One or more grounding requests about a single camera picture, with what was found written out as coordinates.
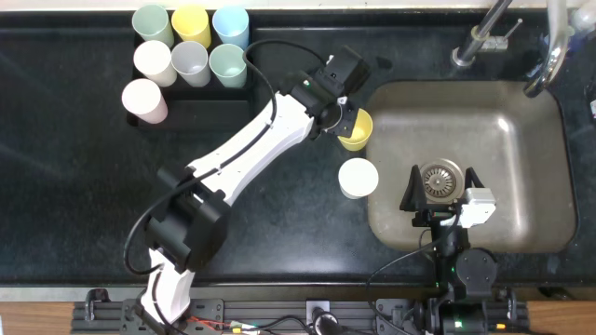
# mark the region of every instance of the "wooden surface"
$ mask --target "wooden surface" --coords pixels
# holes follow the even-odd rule
[[[536,332],[596,334],[596,301],[532,301],[530,322]],[[4,335],[69,334],[71,302],[0,302]]]

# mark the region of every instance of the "faucet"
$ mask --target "faucet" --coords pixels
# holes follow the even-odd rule
[[[498,0],[496,4],[488,11],[481,24],[472,28],[469,38],[463,46],[457,47],[452,51],[452,61],[460,67],[470,66],[476,59],[479,51],[488,49],[486,45],[491,44],[491,49],[502,51],[508,46],[508,37],[520,25],[513,27],[505,37],[496,37],[495,41],[490,32],[494,24],[503,16],[512,0]],[[555,78],[562,62],[565,59],[569,36],[567,34],[567,1],[566,0],[547,0],[549,12],[549,53],[546,61],[542,64],[540,71],[523,89],[523,93],[534,98],[542,92],[550,82]]]

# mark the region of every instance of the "sink basin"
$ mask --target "sink basin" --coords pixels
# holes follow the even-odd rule
[[[523,85],[398,82],[374,92],[367,106],[374,131],[366,155],[380,182],[369,196],[369,223],[383,243],[418,248],[424,229],[412,227],[413,213],[399,209],[417,164],[433,181],[429,186],[444,188],[427,187],[435,201],[461,194],[457,167],[473,167],[493,191],[496,211],[468,230],[472,247],[494,252],[565,248],[576,231],[576,210],[561,112],[546,91],[526,98]],[[457,167],[442,167],[443,159]],[[431,168],[425,173],[422,166]]]

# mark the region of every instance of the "cup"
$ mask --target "cup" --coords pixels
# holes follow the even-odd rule
[[[213,28],[223,43],[242,49],[249,46],[249,13],[244,8],[230,6],[217,9],[213,15]]]
[[[364,158],[352,158],[342,164],[338,173],[342,193],[350,199],[371,194],[379,184],[379,173],[373,163]]]
[[[174,11],[171,24],[183,41],[195,41],[207,48],[211,45],[209,16],[205,8],[184,5]]]
[[[240,88],[246,83],[243,53],[235,45],[220,45],[211,52],[209,67],[225,87]]]
[[[168,11],[160,5],[146,5],[137,9],[132,15],[132,28],[145,41],[161,41],[168,47],[174,45]]]
[[[163,42],[144,42],[134,52],[133,62],[137,70],[161,87],[168,87],[176,81],[176,70],[171,66],[171,53]]]
[[[352,130],[352,137],[338,136],[337,138],[347,150],[358,151],[364,148],[372,133],[373,120],[371,116],[363,109],[358,109],[356,124],[354,124],[354,130]]]
[[[204,87],[211,80],[207,49],[198,42],[182,42],[171,51],[171,64],[192,87]]]
[[[124,87],[122,104],[150,124],[158,124],[168,116],[168,106],[159,87],[149,79],[136,79]]]

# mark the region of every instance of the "sink drain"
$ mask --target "sink drain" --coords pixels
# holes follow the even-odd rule
[[[454,162],[440,158],[424,164],[421,171],[429,200],[451,203],[462,194],[464,176]]]

